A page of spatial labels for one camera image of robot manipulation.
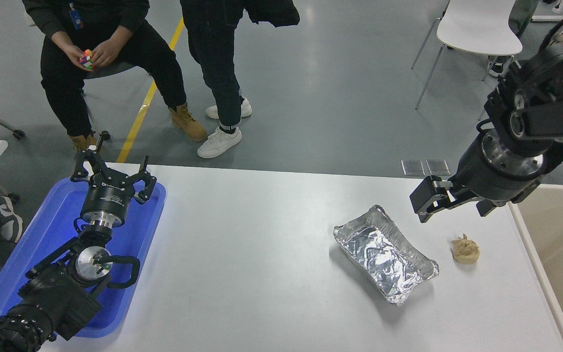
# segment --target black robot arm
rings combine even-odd
[[[90,178],[84,161],[92,166]],[[125,223],[131,198],[145,203],[152,194],[156,178],[147,172],[147,162],[148,157],[137,174],[127,176],[107,167],[98,150],[76,155],[71,180],[88,183],[78,218],[88,224],[82,229],[75,225],[78,236],[25,274],[29,281],[18,292],[22,302],[0,317],[0,352],[36,352],[45,341],[53,341],[56,334],[69,340],[101,310],[97,297],[104,289],[125,289],[136,282],[139,260],[112,255],[105,247],[112,239],[112,228]],[[134,183],[141,180],[145,187],[136,193]],[[131,265],[127,281],[111,282],[109,272],[115,264]]]
[[[513,62],[484,105],[489,119],[449,180],[428,176],[410,195],[421,222],[476,201],[486,216],[522,202],[563,160],[563,42]],[[482,129],[492,123],[493,129]]]

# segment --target dough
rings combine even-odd
[[[479,246],[475,241],[469,240],[464,234],[463,238],[451,241],[453,245],[453,259],[462,264],[473,264],[479,259]]]

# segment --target id badge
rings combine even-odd
[[[73,26],[75,26],[76,30],[80,30],[84,27],[84,22],[82,22],[82,18],[78,10],[71,9],[71,11],[69,11],[69,16],[71,16],[71,20],[73,21]]]

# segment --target blue tray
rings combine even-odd
[[[134,187],[140,190],[142,185],[139,182]],[[72,222],[80,216],[87,190],[87,183],[71,182],[65,178],[49,191],[0,272],[0,316],[21,302],[17,292],[27,282],[25,273],[60,245],[77,236]],[[125,224],[114,229],[112,240],[108,242],[110,253],[137,257],[142,270],[165,199],[164,186],[156,183],[147,203],[140,205],[132,200]],[[127,281],[130,270],[131,265],[114,266],[110,272],[112,281]],[[100,338],[114,331],[127,314],[135,288],[136,285],[127,289],[103,290],[98,297],[102,309],[76,336]]]

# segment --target person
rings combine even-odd
[[[534,16],[536,7],[538,7],[539,0],[516,0],[514,6],[512,6],[512,11],[510,12],[510,17],[507,24],[517,38],[520,38],[527,28],[527,25],[531,22],[531,18]],[[507,65],[509,64],[511,56],[496,56],[497,60],[494,61],[495,56],[488,57],[488,65],[490,67],[490,75],[493,77],[499,77],[507,73]]]
[[[219,119],[219,127],[199,147],[201,158],[214,158],[242,140],[238,125],[252,114],[249,101],[240,93],[234,70],[234,33],[247,10],[253,22],[275,27],[299,23],[292,0],[180,0],[188,31],[190,54],[201,66],[203,80],[212,90],[216,105],[206,115]]]
[[[207,132],[188,111],[175,52],[145,20],[149,0],[23,0],[25,11],[45,34],[41,84],[47,101],[77,150],[96,143],[82,95],[90,69],[80,64],[83,49],[102,69],[123,61],[147,70],[175,127],[201,142]]]

